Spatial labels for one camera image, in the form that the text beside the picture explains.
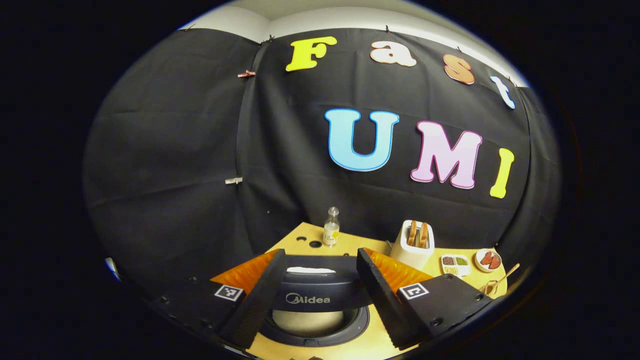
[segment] spice compartment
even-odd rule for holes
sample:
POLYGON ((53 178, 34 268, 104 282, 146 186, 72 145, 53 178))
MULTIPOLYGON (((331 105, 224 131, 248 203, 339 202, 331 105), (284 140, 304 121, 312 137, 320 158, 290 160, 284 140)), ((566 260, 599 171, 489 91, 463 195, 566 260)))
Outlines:
POLYGON ((442 272, 459 278, 471 274, 471 262, 464 255, 445 254, 440 257, 442 272))

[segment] letter m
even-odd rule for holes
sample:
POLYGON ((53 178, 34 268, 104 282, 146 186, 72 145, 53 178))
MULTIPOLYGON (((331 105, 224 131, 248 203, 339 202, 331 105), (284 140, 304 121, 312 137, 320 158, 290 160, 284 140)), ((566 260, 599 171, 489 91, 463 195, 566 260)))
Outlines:
POLYGON ((444 183, 457 167, 458 171, 451 177, 451 184, 462 189, 473 188, 476 157, 482 136, 465 131, 452 149, 442 125, 437 122, 420 121, 417 127, 422 133, 422 150, 418 168, 411 171, 411 178, 422 183, 430 183, 435 177, 431 171, 432 163, 435 162, 441 183, 444 183))

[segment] white wall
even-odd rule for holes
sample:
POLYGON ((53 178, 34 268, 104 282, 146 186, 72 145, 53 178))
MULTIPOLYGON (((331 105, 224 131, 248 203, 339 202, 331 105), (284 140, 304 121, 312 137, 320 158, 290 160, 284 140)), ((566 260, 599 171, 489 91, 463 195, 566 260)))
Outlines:
POLYGON ((473 35, 465 36, 424 19, 407 14, 362 7, 337 7, 295 13, 269 21, 267 18, 235 6, 223 6, 202 15, 182 28, 210 28, 238 34, 261 42, 269 35, 281 37, 310 30, 336 28, 364 28, 404 33, 447 45, 472 56, 511 78, 516 86, 528 86, 522 75, 486 44, 480 44, 473 35))

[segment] blue letter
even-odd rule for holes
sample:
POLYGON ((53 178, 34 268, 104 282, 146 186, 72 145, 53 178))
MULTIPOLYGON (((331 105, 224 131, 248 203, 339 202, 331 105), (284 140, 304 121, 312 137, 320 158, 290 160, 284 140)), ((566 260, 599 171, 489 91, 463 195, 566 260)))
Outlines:
POLYGON ((509 99, 509 88, 502 83, 500 78, 497 76, 492 76, 491 81, 493 81, 496 85, 498 85, 498 91, 500 92, 500 96, 502 96, 502 100, 512 109, 516 108, 516 104, 513 103, 511 99, 509 99))
POLYGON ((350 109, 332 109, 324 113, 329 120, 329 155, 338 165, 353 171, 372 171, 383 167, 391 155, 391 140, 398 115, 374 111, 369 115, 376 123, 376 148, 369 155, 353 150, 353 127, 360 113, 350 109))

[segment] glass bottle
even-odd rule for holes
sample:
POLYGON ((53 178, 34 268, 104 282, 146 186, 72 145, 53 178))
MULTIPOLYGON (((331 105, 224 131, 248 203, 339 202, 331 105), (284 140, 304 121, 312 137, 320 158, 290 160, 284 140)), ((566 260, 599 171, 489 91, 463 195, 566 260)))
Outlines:
POLYGON ((338 242, 338 234, 340 232, 339 212, 335 206, 330 207, 329 218, 324 222, 323 244, 328 247, 332 247, 338 242))

